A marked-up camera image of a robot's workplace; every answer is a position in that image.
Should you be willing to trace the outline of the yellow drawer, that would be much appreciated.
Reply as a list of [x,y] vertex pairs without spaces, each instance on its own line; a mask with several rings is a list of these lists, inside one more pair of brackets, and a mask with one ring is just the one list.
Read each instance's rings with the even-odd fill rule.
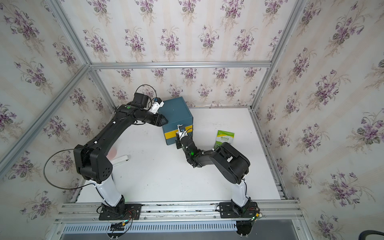
[[[190,129],[192,129],[192,128],[193,128],[193,126],[188,126],[188,127],[186,127],[186,131],[187,131],[187,130],[190,130]],[[179,130],[176,129],[176,130],[173,130],[173,131],[164,133],[165,139],[166,139],[166,140],[169,140],[169,139],[175,138],[176,135],[177,135],[177,132],[178,132],[178,131],[179,131]]]

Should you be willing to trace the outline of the teal drawer cabinet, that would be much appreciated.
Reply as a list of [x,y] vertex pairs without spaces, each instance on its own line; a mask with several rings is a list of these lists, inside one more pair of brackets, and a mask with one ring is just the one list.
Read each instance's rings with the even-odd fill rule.
[[[193,126],[193,115],[183,97],[164,101],[164,106],[158,110],[158,113],[164,115],[168,120],[168,124],[162,126],[163,133],[178,129],[177,125],[184,125],[185,128]],[[166,140],[168,146],[175,143],[176,137]]]

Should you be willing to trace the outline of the green seed bag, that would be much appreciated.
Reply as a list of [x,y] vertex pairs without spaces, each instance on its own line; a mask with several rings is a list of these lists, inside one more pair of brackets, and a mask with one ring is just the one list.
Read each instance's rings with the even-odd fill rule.
[[234,138],[235,138],[235,133],[218,130],[215,144],[214,144],[214,149],[221,146],[223,143],[232,144]]

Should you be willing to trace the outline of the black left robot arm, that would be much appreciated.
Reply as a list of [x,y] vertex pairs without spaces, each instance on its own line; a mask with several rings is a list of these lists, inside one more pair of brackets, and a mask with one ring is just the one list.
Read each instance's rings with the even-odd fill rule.
[[157,127],[168,123],[162,114],[132,105],[121,105],[99,134],[73,150],[77,173],[95,186],[104,205],[108,207],[118,208],[124,203],[124,197],[114,183],[113,165],[107,155],[121,134],[138,121]]

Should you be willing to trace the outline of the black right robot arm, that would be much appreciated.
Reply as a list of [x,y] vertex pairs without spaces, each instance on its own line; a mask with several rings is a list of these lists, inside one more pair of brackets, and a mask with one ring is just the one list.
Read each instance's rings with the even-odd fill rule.
[[194,168],[214,165],[232,186],[233,211],[243,214],[250,205],[245,176],[249,173],[250,161],[229,143],[222,143],[211,150],[198,149],[193,136],[187,131],[176,133],[176,146],[185,153],[187,162]]

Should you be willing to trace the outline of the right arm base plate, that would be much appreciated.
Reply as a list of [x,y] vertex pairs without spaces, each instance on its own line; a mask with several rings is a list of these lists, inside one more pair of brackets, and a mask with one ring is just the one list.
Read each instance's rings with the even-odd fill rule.
[[234,202],[222,202],[216,207],[222,219],[257,219],[262,216],[260,208],[256,202],[248,201],[243,207],[239,207]]

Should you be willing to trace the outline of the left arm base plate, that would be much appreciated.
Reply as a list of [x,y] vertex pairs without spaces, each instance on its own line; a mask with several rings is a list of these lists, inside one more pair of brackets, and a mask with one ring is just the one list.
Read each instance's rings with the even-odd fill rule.
[[142,204],[125,204],[124,207],[112,208],[102,204],[97,208],[97,213],[100,221],[128,220],[130,218],[138,220],[142,206]]

